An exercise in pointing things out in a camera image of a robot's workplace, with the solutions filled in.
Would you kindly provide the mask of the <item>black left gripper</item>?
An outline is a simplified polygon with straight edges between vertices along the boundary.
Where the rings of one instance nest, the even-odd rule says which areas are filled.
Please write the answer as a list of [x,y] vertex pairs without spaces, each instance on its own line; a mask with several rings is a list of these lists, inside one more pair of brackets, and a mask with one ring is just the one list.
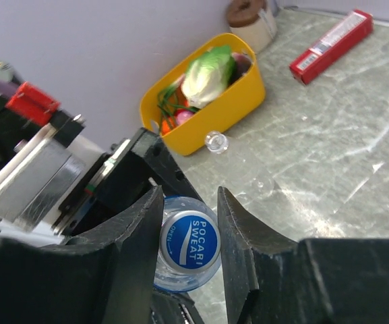
[[58,206],[54,234],[76,236],[124,211],[150,189],[149,178],[165,196],[202,200],[161,137],[140,128],[103,153],[69,190]]

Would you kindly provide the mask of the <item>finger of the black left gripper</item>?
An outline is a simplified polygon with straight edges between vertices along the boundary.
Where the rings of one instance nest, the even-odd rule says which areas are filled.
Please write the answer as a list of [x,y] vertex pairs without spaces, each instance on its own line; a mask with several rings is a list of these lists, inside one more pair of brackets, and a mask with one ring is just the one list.
[[188,293],[167,292],[154,288],[150,305],[150,323],[204,324],[204,320]]

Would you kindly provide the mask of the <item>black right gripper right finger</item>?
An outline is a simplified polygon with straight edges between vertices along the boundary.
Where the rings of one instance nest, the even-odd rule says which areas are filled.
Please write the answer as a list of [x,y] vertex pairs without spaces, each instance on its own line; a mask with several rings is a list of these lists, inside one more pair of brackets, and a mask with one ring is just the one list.
[[218,189],[229,323],[389,323],[389,239],[295,242]]

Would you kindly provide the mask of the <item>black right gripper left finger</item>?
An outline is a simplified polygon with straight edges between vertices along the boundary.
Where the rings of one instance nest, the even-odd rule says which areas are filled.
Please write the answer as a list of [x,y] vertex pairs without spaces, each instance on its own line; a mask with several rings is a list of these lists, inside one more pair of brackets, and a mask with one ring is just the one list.
[[65,245],[0,238],[0,323],[147,323],[162,212],[155,187]]

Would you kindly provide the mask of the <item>blue label Pocari bottle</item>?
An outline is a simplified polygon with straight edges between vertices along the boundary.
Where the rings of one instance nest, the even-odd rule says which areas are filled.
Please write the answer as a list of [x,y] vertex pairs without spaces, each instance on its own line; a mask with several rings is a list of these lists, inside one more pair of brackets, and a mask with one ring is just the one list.
[[188,196],[164,199],[154,285],[189,292],[218,271],[221,239],[218,217],[204,202]]

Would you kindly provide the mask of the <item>clear plastic bottle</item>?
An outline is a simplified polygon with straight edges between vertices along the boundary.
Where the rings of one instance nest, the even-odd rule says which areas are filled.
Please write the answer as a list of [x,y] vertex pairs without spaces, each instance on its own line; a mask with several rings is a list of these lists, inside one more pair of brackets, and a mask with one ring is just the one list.
[[209,132],[204,142],[212,162],[211,172],[235,196],[264,198],[274,192],[270,172],[247,144],[216,130]]

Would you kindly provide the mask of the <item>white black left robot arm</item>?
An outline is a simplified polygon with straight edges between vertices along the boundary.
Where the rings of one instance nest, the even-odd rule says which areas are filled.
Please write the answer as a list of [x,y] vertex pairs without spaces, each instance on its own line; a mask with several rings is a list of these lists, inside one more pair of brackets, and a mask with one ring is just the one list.
[[150,130],[83,128],[0,61],[0,323],[201,323],[153,284],[164,197],[198,193]]

